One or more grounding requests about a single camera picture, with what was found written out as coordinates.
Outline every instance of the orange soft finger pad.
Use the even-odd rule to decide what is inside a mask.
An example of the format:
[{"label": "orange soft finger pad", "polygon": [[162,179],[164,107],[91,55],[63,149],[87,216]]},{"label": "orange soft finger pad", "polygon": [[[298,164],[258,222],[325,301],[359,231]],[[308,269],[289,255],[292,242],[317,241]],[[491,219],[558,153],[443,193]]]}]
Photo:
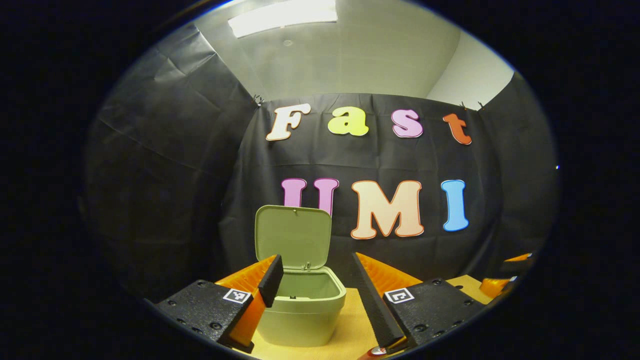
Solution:
[{"label": "orange soft finger pad", "polygon": [[356,252],[356,256],[358,256],[360,263],[381,298],[386,291],[406,288],[422,282],[409,274],[359,252]]},{"label": "orange soft finger pad", "polygon": [[487,296],[495,299],[502,289],[507,285],[509,279],[484,279],[480,285],[480,290]]},{"label": "orange soft finger pad", "polygon": [[247,291],[253,293],[258,287],[264,274],[266,274],[269,266],[276,258],[276,255],[270,256],[258,263],[247,266],[246,268],[234,272],[233,274],[225,277],[224,279],[216,281],[217,285],[224,286],[226,288],[233,288],[236,290]]},{"label": "orange soft finger pad", "polygon": [[[224,286],[226,288],[250,292],[253,296],[251,304],[249,304],[244,314],[236,323],[236,326],[234,326],[229,333],[229,337],[232,340],[244,347],[250,346],[253,334],[258,327],[258,323],[260,322],[260,318],[262,317],[264,310],[266,309],[266,304],[262,298],[259,284],[265,274],[267,274],[271,265],[275,264],[274,260],[277,257],[277,255],[270,256],[216,282],[217,285]],[[275,265],[282,267],[282,261],[277,261],[277,264]]]}]

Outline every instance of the fluorescent light panel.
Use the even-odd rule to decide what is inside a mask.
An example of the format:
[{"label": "fluorescent light panel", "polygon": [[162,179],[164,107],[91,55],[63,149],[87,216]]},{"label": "fluorescent light panel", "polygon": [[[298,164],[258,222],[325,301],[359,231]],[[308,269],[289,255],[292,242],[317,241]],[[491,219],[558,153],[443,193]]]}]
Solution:
[{"label": "fluorescent light panel", "polygon": [[335,0],[290,0],[251,10],[228,22],[236,38],[241,38],[282,26],[336,21]]}]

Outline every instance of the black foam pad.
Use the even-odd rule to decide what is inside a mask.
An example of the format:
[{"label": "black foam pad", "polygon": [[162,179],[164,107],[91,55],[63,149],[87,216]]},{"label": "black foam pad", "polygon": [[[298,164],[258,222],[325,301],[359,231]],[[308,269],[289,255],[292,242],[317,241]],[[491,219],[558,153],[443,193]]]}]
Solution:
[{"label": "black foam pad", "polygon": [[277,255],[267,269],[267,272],[264,273],[260,284],[258,284],[260,295],[262,295],[262,300],[267,307],[273,306],[273,300],[276,297],[283,275],[284,267],[282,265],[282,256]]},{"label": "black foam pad", "polygon": [[[380,347],[387,348],[400,340],[404,336],[404,333],[400,329],[400,326],[398,326],[387,305],[385,305],[384,301],[382,301],[380,296],[378,296],[378,291],[373,285],[373,282],[371,282],[371,279],[369,278],[367,271],[364,269],[364,266],[362,266],[360,259],[358,259],[358,256],[353,254],[353,258],[359,270],[356,274],[356,288],[360,293],[362,305],[364,305],[364,309],[367,312],[367,316],[371,322],[373,333],[376,335],[378,345]],[[388,348],[387,353],[391,354],[394,351],[401,349],[402,347],[396,347],[395,349]]]}]

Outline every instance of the orange object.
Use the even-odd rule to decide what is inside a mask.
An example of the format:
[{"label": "orange object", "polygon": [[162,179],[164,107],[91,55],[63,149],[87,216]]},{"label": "orange object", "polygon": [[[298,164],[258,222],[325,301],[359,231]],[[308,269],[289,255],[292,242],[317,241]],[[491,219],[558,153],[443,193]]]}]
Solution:
[{"label": "orange object", "polygon": [[480,291],[495,299],[508,283],[509,279],[484,279],[480,284]]},{"label": "orange object", "polygon": [[246,308],[246,311],[242,317],[240,317],[236,326],[234,326],[231,333],[229,333],[231,339],[245,347],[251,344],[251,339],[258,327],[262,313],[267,308],[258,288],[256,288],[251,295],[253,295],[253,301],[251,301],[251,304]]},{"label": "orange object", "polygon": [[364,267],[380,297],[384,296],[387,291],[422,283],[421,280],[369,256],[362,255],[359,252],[356,252],[356,256],[358,256],[362,267]]},{"label": "orange object", "polygon": [[246,268],[234,272],[233,274],[225,277],[224,279],[216,281],[217,285],[224,286],[226,288],[233,288],[236,290],[246,291],[248,293],[253,293],[253,291],[258,287],[264,274],[271,266],[271,263],[276,258],[275,255],[272,255],[258,263],[247,266]]},{"label": "orange object", "polygon": [[507,259],[505,261],[522,261],[522,260],[529,259],[531,255],[532,255],[531,253],[528,253],[528,254],[516,256],[515,258]]},{"label": "orange object", "polygon": [[[504,262],[524,261],[526,259],[529,259],[531,256],[532,253],[528,252],[526,254],[516,256],[515,258],[507,259]],[[482,284],[480,284],[480,290],[485,295],[495,299],[496,296],[502,293],[502,290],[510,280],[511,279],[484,279],[482,280]]]},{"label": "orange object", "polygon": [[258,289],[258,285],[275,258],[275,255],[270,256],[238,272],[234,272],[222,280],[216,281],[217,285],[247,291],[253,296],[251,304],[249,304],[244,314],[240,317],[240,320],[236,323],[236,326],[234,326],[229,333],[229,337],[242,346],[250,346],[251,339],[258,327],[260,318],[267,308]]},{"label": "orange object", "polygon": [[451,134],[457,142],[463,145],[469,145],[471,143],[471,137],[465,134],[463,127],[467,126],[464,120],[460,120],[456,114],[448,114],[443,117],[442,120],[449,123]]}]

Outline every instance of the open lid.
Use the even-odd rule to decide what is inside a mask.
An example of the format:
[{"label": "open lid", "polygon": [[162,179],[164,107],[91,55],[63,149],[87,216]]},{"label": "open lid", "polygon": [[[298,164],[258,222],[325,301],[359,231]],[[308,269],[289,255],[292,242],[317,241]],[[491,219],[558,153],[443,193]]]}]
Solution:
[{"label": "open lid", "polygon": [[265,205],[255,214],[255,255],[280,254],[289,269],[324,266],[331,241],[331,216],[324,210]]}]

